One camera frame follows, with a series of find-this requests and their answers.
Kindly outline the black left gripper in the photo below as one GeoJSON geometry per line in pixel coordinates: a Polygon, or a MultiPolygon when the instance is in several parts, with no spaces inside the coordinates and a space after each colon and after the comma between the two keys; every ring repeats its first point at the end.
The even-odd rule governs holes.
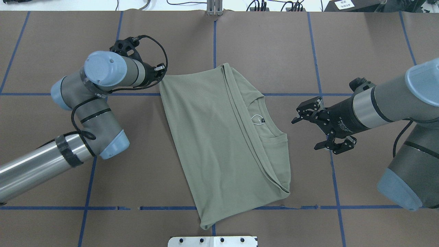
{"type": "Polygon", "coordinates": [[[157,66],[151,66],[144,63],[145,78],[144,85],[156,85],[159,83],[167,72],[167,66],[160,63],[157,66]]]}

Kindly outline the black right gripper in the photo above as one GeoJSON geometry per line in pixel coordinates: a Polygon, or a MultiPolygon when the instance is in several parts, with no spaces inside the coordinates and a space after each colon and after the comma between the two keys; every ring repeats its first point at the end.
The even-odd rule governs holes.
{"type": "Polygon", "coordinates": [[[297,116],[292,119],[292,125],[306,120],[318,124],[324,120],[326,125],[318,124],[327,135],[327,140],[319,142],[314,150],[330,150],[338,155],[354,149],[357,139],[351,135],[370,130],[361,123],[353,110],[353,97],[345,99],[331,107],[324,107],[322,97],[314,97],[299,104],[296,108],[297,116]],[[331,131],[337,139],[344,139],[342,143],[336,143],[335,138],[329,137],[331,131]]]}

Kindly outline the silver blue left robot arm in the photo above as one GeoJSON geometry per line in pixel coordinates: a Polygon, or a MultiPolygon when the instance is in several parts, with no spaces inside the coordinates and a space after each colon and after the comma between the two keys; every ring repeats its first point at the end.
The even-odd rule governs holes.
{"type": "Polygon", "coordinates": [[[167,58],[151,66],[135,54],[88,55],[83,67],[56,82],[50,92],[59,107],[71,112],[74,131],[1,165],[1,206],[96,156],[106,160],[126,150],[130,141],[107,97],[115,91],[147,89],[163,79],[167,68],[167,58]]]}

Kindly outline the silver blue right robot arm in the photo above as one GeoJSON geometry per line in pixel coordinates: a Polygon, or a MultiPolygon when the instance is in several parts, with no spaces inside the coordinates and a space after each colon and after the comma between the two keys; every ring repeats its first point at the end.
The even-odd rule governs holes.
{"type": "Polygon", "coordinates": [[[437,210],[439,204],[439,61],[415,65],[385,83],[365,78],[349,83],[351,97],[330,107],[322,97],[304,101],[296,108],[292,124],[305,120],[326,135],[315,150],[338,155],[352,150],[354,134],[392,122],[407,121],[396,137],[393,159],[377,189],[389,200],[409,211],[437,210]]]}

